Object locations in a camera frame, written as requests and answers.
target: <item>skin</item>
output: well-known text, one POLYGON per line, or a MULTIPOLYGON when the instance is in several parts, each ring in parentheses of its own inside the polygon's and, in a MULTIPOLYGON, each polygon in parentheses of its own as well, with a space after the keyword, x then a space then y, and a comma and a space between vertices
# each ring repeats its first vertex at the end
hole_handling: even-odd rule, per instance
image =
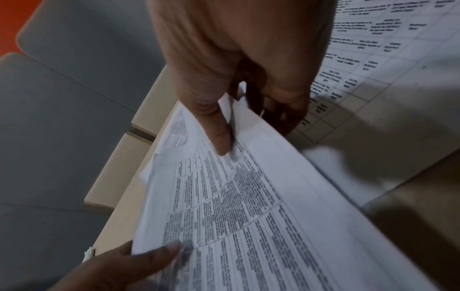
POLYGON ((218 99, 247 82, 250 108, 283 135, 305 117, 334 0, 148 0, 178 99, 219 155, 231 134, 218 99))
POLYGON ((131 255, 132 241, 93 257, 76 267, 49 291, 117 291, 167 267, 179 254, 181 243, 131 255))

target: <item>red surface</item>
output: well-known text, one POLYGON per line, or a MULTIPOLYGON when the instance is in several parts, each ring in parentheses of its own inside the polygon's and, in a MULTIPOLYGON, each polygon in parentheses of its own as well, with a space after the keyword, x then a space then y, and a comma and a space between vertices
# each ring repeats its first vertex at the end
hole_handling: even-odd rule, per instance
POLYGON ((42 0, 0 0, 0 57, 21 53, 16 35, 42 0))

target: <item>white paper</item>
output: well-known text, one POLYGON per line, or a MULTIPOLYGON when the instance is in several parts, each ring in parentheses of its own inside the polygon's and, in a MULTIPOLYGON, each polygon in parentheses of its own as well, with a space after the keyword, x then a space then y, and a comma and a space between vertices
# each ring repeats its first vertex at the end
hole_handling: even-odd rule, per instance
POLYGON ((226 156, 182 105, 161 138, 133 253, 186 248, 135 290, 436 290, 260 117, 220 105, 235 133, 226 156))
POLYGON ((460 147, 458 0, 339 0, 288 137, 358 206, 460 147))

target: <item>brown surface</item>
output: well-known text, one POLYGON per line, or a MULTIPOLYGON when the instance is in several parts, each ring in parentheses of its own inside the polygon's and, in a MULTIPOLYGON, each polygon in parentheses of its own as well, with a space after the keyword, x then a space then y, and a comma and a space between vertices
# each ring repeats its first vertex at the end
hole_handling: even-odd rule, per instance
POLYGON ((151 144, 132 134, 124 134, 88 192, 85 203, 114 209, 151 144))
POLYGON ((460 152, 363 211, 424 273, 446 290, 460 290, 460 152))
POLYGON ((149 151, 145 155, 144 160, 126 188, 126 191, 121 197, 118 205, 115 207, 114 212, 94 243, 93 247, 95 248, 96 255, 118 247, 119 245, 134 238, 134 232, 136 231, 145 193, 144 185, 139 180, 138 174, 145 169, 149 161, 152 159, 153 153, 158 146, 158 142, 163 135, 166 125, 177 108, 177 104, 169 113, 168 118, 158 133, 158 137, 155 139, 149 151))
POLYGON ((134 115, 132 126, 157 136, 176 100, 168 67, 165 66, 134 115))

